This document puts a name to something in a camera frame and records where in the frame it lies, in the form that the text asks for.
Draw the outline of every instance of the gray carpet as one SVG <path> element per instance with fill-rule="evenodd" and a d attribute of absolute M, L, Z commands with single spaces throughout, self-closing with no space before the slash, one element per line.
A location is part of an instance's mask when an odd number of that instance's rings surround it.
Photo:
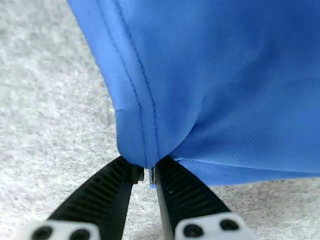
<path fill-rule="evenodd" d="M 115 158 L 112 103 L 64 0 L 0 0 L 0 239 L 45 219 Z M 260 240 L 320 239 L 320 179 L 212 188 Z M 135 186 L 125 240 L 163 239 L 157 195 Z"/>

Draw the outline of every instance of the blue cloth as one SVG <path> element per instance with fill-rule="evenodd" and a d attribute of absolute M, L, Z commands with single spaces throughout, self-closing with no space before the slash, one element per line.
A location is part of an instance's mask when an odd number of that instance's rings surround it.
<path fill-rule="evenodd" d="M 119 152 L 209 185 L 320 175 L 319 0 L 69 0 Z"/>

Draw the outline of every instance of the black screw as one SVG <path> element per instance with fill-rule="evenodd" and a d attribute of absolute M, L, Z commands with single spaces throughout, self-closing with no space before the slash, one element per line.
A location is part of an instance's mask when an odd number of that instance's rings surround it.
<path fill-rule="evenodd" d="M 85 229 L 78 229 L 71 234 L 69 240 L 89 240 L 89 238 L 90 232 Z"/>
<path fill-rule="evenodd" d="M 234 231 L 239 229 L 239 225 L 230 219 L 225 219 L 220 222 L 220 226 L 225 231 Z"/>
<path fill-rule="evenodd" d="M 187 238 L 197 238 L 202 236 L 204 234 L 204 231 L 198 225 L 189 224 L 185 226 L 183 233 Z"/>
<path fill-rule="evenodd" d="M 34 231 L 32 240 L 47 240 L 50 238 L 52 231 L 50 226 L 42 226 Z"/>

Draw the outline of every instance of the dark blue stitching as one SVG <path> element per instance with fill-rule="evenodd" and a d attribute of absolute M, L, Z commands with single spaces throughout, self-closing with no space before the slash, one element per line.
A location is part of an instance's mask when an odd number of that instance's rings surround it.
<path fill-rule="evenodd" d="M 144 79 L 144 82 L 146 84 L 146 88 L 147 88 L 147 91 L 148 91 L 148 94 L 149 94 L 149 97 L 151 99 L 151 103 L 152 103 L 152 106 L 153 106 L 153 119 L 154 119 L 154 128 L 155 128 L 155 140 L 156 140 L 156 147 L 157 147 L 157 154 L 158 154 L 158 158 L 160 159 L 160 147 L 159 147 L 159 138 L 158 138 L 158 126 L 157 126 L 157 109 L 156 109 L 156 103 L 155 103 L 155 100 L 154 100 L 154 97 L 152 95 L 152 92 L 151 92 L 151 88 L 150 88 L 150 83 L 149 83 L 149 80 L 147 78 L 147 75 L 146 75 L 146 71 L 145 71 L 145 67 L 141 61 L 141 58 L 140 58 L 140 54 L 137 50 L 137 47 L 134 43 L 134 39 L 133 39 L 133 36 L 130 32 L 130 28 L 128 26 L 128 24 L 126 23 L 125 21 L 125 17 L 124 17 L 124 13 L 123 13 L 123 9 L 122 7 L 120 6 L 119 4 L 119 1 L 118 0 L 113 0 L 114 1 L 114 4 L 117 8 L 117 11 L 118 11 L 118 14 L 121 18 L 121 21 L 122 21 L 122 24 L 123 24 L 123 27 L 125 29 L 125 32 L 127 34 L 127 37 L 129 38 L 129 41 L 130 41 L 130 45 L 132 46 L 134 52 L 135 52 L 135 56 L 138 60 L 138 63 L 140 65 L 140 68 L 141 68 L 141 73 L 143 75 L 143 79 Z"/>
<path fill-rule="evenodd" d="M 106 29 L 108 35 L 110 36 L 112 45 L 113 45 L 115 51 L 117 52 L 117 54 L 118 54 L 118 56 L 120 58 L 120 61 L 121 61 L 122 65 L 123 65 L 123 69 L 125 71 L 125 74 L 127 75 L 128 79 L 129 79 L 129 82 L 130 82 L 130 85 L 133 88 L 134 96 L 135 96 L 136 102 L 137 102 L 138 107 L 139 107 L 139 117 L 140 117 L 141 131 L 142 131 L 142 145 L 143 145 L 143 152 L 144 152 L 144 163 L 145 163 L 145 166 L 148 168 L 147 154 L 146 154 L 146 141 L 145 141 L 145 132 L 144 132 L 145 128 L 144 128 L 143 121 L 142 121 L 142 105 L 141 105 L 141 103 L 140 103 L 140 101 L 138 99 L 137 90 L 136 90 L 135 85 L 134 85 L 134 83 L 133 83 L 133 81 L 132 81 L 132 79 L 131 79 L 131 77 L 129 75 L 127 66 L 125 64 L 125 61 L 124 61 L 122 55 L 120 54 L 120 51 L 119 51 L 119 49 L 118 49 L 118 47 L 116 45 L 116 42 L 115 42 L 114 38 L 112 37 L 111 31 L 109 29 L 109 26 L 108 26 L 106 18 L 105 18 L 105 14 L 102 11 L 100 0 L 96 0 L 96 4 L 97 4 L 97 6 L 99 8 L 99 12 L 100 12 L 100 14 L 102 16 L 102 20 L 103 20 L 103 24 L 105 26 L 105 29 Z"/>

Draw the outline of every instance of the screw hole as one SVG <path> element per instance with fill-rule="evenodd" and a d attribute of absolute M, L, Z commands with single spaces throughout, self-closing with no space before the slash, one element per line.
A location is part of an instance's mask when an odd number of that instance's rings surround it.
<path fill-rule="evenodd" d="M 198 238 L 204 234 L 204 231 L 198 225 L 189 224 L 185 226 L 183 233 L 187 238 Z"/>
<path fill-rule="evenodd" d="M 220 222 L 220 227 L 224 231 L 234 231 L 239 229 L 239 225 L 230 219 L 225 219 Z"/>
<path fill-rule="evenodd" d="M 47 240 L 52 234 L 50 226 L 42 226 L 38 228 L 32 235 L 32 240 Z"/>
<path fill-rule="evenodd" d="M 90 232 L 88 232 L 85 229 L 78 229 L 74 231 L 71 236 L 70 240 L 89 240 L 90 238 Z"/>

